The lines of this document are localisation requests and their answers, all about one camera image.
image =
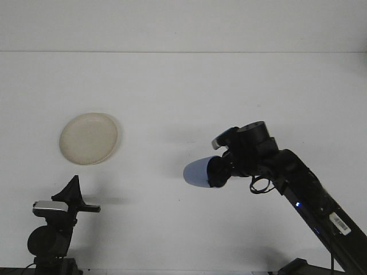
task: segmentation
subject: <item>beige plate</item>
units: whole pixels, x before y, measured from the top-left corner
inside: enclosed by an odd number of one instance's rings
[[[60,136],[60,150],[66,159],[81,165],[106,160],[118,142],[115,122],[103,113],[85,113],[66,125]]]

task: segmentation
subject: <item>barcode label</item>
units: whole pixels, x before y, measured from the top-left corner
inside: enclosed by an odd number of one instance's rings
[[[333,212],[329,215],[331,222],[340,230],[343,235],[348,235],[352,230],[345,224],[345,222]]]

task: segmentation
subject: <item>white surface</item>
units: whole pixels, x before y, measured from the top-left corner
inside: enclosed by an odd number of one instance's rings
[[[189,270],[84,269],[84,275],[268,275],[267,272],[221,272]]]
[[[187,184],[184,167],[219,154],[231,126],[265,120],[367,231],[367,54],[0,54],[0,266],[26,266],[32,214],[75,175],[87,203],[69,256],[81,268],[276,270],[329,265],[322,244],[276,191]],[[106,162],[60,153],[70,119],[105,112],[124,140]]]
[[[0,50],[366,52],[363,0],[2,0]]]

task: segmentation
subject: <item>black robotic arm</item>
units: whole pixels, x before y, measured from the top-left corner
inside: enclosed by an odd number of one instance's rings
[[[222,187],[231,176],[250,176],[251,191],[260,194],[270,191],[270,185],[257,190],[256,182],[269,180],[289,200],[346,274],[367,275],[367,236],[292,151],[278,149],[263,121],[230,128],[212,144],[214,149],[225,146],[227,151],[208,163],[211,187]]]

